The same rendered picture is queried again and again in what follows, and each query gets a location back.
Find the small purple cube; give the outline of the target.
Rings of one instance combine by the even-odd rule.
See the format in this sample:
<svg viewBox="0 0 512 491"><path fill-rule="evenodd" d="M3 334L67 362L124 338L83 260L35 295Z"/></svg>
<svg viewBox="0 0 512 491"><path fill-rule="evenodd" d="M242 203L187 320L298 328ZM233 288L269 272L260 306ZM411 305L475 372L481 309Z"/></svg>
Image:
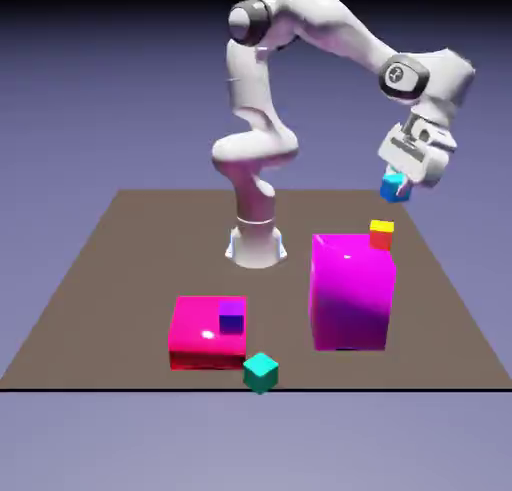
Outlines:
<svg viewBox="0 0 512 491"><path fill-rule="evenodd" d="M221 300L218 307L219 332L224 335L242 334L245 330L245 301Z"/></svg>

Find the large pink box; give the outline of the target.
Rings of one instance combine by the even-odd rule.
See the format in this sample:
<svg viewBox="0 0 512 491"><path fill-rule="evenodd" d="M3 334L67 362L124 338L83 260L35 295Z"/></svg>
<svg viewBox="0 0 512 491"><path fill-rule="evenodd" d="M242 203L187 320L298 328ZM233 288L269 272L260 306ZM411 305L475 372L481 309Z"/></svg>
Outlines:
<svg viewBox="0 0 512 491"><path fill-rule="evenodd" d="M242 334L219 332L221 300L245 301ZM239 370L246 360L246 298L243 296L179 296L168 333L171 370Z"/></svg>

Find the small blue cube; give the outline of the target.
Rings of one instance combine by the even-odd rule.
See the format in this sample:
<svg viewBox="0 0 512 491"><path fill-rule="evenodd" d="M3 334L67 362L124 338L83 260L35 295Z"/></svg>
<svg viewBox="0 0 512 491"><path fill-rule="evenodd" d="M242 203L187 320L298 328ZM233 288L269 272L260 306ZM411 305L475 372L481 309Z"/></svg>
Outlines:
<svg viewBox="0 0 512 491"><path fill-rule="evenodd" d="M398 197L397 190L402 182L407 179L403 173L387 173L382 177L380 186L380 196L389 203L406 202L410 199L409 197Z"/></svg>

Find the large magenta box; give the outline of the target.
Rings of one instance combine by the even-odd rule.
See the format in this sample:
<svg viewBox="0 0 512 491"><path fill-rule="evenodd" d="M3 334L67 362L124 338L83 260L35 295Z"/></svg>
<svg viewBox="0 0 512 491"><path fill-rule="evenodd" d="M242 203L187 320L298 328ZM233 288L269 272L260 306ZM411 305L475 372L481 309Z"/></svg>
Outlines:
<svg viewBox="0 0 512 491"><path fill-rule="evenodd" d="M309 317L318 351L381 351L387 342L396 267L368 234L314 234Z"/></svg>

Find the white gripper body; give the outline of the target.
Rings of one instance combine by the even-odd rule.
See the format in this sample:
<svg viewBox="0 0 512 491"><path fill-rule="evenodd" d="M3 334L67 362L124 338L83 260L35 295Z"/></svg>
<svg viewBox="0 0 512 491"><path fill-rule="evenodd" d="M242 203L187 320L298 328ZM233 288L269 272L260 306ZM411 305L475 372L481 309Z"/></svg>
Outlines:
<svg viewBox="0 0 512 491"><path fill-rule="evenodd" d="M402 173L413 185L434 187L449 163L449 154L408 136L400 123L394 125L378 149L378 156Z"/></svg>

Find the small teal cube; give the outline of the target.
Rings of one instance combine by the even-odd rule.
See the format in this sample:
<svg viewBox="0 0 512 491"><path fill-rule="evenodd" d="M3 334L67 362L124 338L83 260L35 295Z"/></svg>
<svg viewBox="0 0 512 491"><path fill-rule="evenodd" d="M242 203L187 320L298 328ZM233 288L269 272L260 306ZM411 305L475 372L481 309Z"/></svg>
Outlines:
<svg viewBox="0 0 512 491"><path fill-rule="evenodd" d="M243 382L253 392L264 394L278 383L279 364L263 352L243 364Z"/></svg>

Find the small yellow cube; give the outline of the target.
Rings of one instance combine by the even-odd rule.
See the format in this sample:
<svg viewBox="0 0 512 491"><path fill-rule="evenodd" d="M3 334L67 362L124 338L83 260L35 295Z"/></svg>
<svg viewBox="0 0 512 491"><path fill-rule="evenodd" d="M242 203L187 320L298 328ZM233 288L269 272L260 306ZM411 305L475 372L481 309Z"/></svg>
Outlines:
<svg viewBox="0 0 512 491"><path fill-rule="evenodd" d="M393 241L394 222L372 219L369 225L369 242L374 249L390 251Z"/></svg>

